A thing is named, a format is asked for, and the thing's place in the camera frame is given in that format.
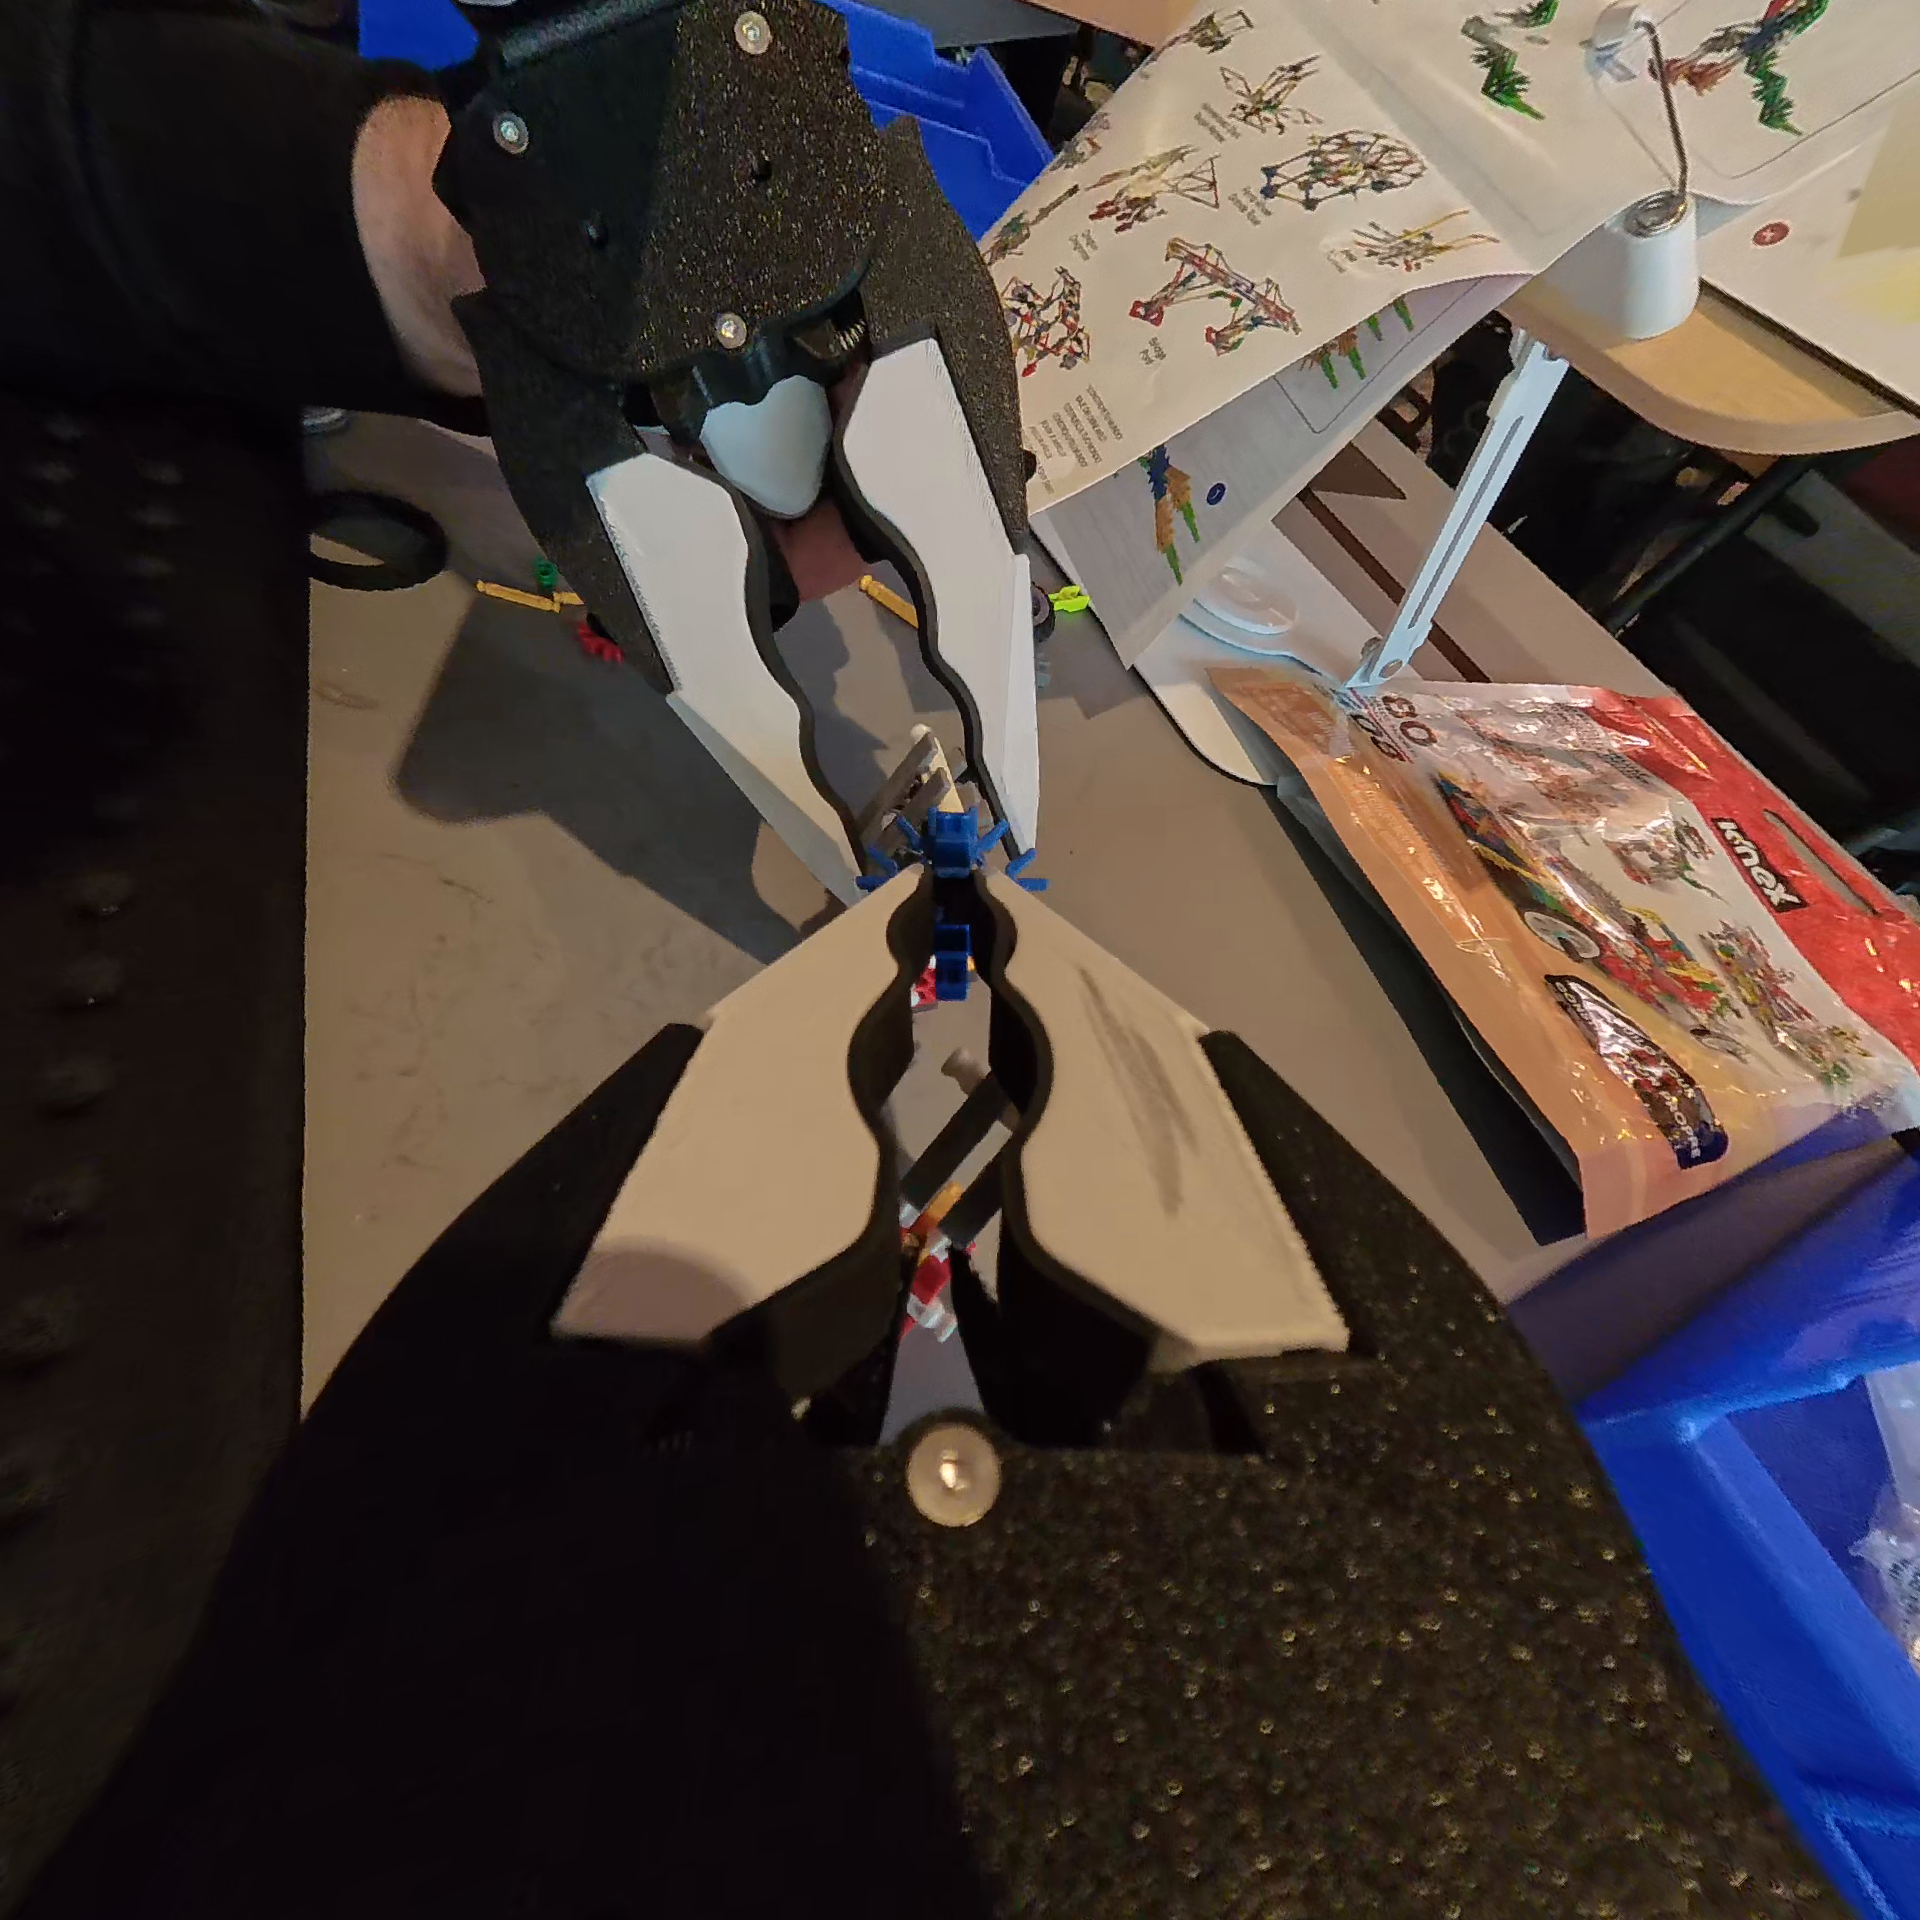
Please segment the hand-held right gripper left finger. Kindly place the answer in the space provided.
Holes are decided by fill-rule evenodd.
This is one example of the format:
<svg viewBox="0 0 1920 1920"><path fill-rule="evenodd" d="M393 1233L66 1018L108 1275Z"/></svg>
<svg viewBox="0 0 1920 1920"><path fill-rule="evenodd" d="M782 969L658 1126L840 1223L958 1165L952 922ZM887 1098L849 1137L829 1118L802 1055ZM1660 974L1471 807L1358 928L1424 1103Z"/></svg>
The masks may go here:
<svg viewBox="0 0 1920 1920"><path fill-rule="evenodd" d="M757 1362L808 1402L896 1334L882 1110L927 944L930 880L900 874L704 1016L556 1338Z"/></svg>

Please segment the blue plastic bin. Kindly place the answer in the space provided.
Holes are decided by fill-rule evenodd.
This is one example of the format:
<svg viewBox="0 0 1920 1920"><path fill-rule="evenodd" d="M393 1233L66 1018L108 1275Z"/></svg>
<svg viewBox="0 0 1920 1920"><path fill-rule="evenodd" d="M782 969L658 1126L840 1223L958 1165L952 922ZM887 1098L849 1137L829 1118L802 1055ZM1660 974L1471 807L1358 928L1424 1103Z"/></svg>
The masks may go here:
<svg viewBox="0 0 1920 1920"><path fill-rule="evenodd" d="M1914 1135L1794 1147L1508 1306L1698 1679L1858 1917L1917 1917L1917 1680L1853 1549L1917 1361Z"/></svg>
<svg viewBox="0 0 1920 1920"><path fill-rule="evenodd" d="M921 23L855 2L829 2L848 23L849 70L878 123L906 113L925 127L984 142L1002 174L1032 177L1052 149L986 51L937 51ZM450 2L357 2L357 51L421 70L473 58L477 33Z"/></svg>

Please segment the white book stand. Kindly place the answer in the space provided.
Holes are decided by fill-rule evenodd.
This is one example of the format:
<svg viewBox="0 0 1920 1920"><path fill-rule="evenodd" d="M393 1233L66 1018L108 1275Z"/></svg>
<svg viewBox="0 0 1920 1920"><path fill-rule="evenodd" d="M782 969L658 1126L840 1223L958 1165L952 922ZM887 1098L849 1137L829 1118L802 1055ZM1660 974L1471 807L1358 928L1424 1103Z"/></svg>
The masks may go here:
<svg viewBox="0 0 1920 1920"><path fill-rule="evenodd" d="M1650 75L1660 87L1671 182L1616 210L1503 302L1513 330L1510 370L1489 398L1479 443L1384 635L1369 639L1353 666L1325 672L1294 653L1249 655L1238 631L1212 635L1197 627L1194 605L1140 655L1137 671L1168 717L1224 774L1234 775L1238 759L1256 752L1218 754L1228 725L1199 725L1197 701L1224 711L1229 694L1279 681L1358 701L1405 678L1570 369L1636 409L1647 425L1704 449L1733 478L1746 481L1736 497L1713 494L1704 518L1660 554L1656 567L1617 581L1616 595L1596 611L1614 635L1709 552L1782 503L1820 464L1849 473L1914 437L1914 401L1890 398L1862 370L1817 353L1808 338L1725 293L1701 289L1698 235L1735 221L1738 207L1698 203L1694 195L1654 8L1602 8L1582 58L1596 83L1626 86Z"/></svg>

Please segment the black toy tire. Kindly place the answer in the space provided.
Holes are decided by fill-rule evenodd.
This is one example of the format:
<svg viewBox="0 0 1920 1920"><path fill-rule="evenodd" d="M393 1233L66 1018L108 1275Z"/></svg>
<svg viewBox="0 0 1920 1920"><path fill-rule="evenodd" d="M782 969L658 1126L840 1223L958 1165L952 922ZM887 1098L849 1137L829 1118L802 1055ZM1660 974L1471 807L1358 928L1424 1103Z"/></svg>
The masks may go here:
<svg viewBox="0 0 1920 1920"><path fill-rule="evenodd" d="M306 578L348 592L407 592L447 562L447 538L429 513L367 489L312 494L306 538Z"/></svg>

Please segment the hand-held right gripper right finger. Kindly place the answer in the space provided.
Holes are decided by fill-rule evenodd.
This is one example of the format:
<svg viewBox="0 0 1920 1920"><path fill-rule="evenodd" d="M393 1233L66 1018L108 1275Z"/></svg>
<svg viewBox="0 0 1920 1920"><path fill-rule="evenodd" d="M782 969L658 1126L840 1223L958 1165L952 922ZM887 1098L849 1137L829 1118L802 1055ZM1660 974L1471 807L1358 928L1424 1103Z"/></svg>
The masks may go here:
<svg viewBox="0 0 1920 1920"><path fill-rule="evenodd" d="M1353 1334L1221 1078L1212 1031L1012 880L991 922L999 1159L989 1405L1101 1447L1162 1387L1205 1430L1238 1374L1340 1366Z"/></svg>

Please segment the person's left hand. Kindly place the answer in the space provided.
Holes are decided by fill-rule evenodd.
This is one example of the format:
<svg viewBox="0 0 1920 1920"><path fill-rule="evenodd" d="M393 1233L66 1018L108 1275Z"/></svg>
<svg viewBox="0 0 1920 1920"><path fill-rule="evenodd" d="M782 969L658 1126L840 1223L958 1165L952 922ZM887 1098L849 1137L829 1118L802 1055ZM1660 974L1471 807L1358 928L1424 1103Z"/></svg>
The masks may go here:
<svg viewBox="0 0 1920 1920"><path fill-rule="evenodd" d="M437 98L373 109L352 149L352 218L399 361L426 389L474 401L482 379L454 315L485 289L473 240L433 186L447 142Z"/></svg>

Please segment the toy instruction booklet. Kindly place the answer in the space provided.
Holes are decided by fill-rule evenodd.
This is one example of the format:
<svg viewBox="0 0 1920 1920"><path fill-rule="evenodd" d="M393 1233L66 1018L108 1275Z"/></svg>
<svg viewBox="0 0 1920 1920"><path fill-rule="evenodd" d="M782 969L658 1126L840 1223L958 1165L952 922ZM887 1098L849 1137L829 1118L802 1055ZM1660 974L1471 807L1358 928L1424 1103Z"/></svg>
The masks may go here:
<svg viewBox="0 0 1920 1920"><path fill-rule="evenodd" d="M1457 333L1642 200L1760 203L1914 6L1194 6L983 246L1029 511L1124 662Z"/></svg>

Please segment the printed toy set bag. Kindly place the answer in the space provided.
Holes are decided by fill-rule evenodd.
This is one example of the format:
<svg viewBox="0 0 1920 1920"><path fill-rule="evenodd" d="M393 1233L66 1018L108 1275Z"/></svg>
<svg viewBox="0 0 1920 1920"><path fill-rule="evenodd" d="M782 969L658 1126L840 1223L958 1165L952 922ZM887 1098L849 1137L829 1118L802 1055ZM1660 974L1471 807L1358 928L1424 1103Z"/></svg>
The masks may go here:
<svg viewBox="0 0 1920 1920"><path fill-rule="evenodd" d="M1610 1237L1914 1133L1917 927L1692 707L1213 667Z"/></svg>

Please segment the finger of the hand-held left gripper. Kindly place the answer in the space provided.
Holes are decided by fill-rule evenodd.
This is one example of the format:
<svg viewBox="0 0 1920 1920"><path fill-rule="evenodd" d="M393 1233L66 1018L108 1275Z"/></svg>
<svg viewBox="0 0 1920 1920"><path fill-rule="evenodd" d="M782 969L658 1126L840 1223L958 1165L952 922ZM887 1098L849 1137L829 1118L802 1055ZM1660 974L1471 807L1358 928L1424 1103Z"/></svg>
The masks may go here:
<svg viewBox="0 0 1920 1920"><path fill-rule="evenodd" d="M873 360L831 440L849 536L890 565L921 659L959 714L967 768L1012 855L1039 841L1039 696L1029 559L1007 538L934 342Z"/></svg>
<svg viewBox="0 0 1920 1920"><path fill-rule="evenodd" d="M726 481L637 453L586 481L662 663L666 702L822 890L849 905L862 859L772 622L772 552Z"/></svg>

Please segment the black perforated board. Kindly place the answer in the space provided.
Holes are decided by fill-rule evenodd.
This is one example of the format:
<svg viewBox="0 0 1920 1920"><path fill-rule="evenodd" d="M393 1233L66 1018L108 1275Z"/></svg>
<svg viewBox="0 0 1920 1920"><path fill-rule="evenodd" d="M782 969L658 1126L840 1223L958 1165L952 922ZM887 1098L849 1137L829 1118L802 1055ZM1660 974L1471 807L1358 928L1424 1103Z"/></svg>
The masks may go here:
<svg viewBox="0 0 1920 1920"><path fill-rule="evenodd" d="M306 667L290 427L5 395L5 1914L296 1415Z"/></svg>

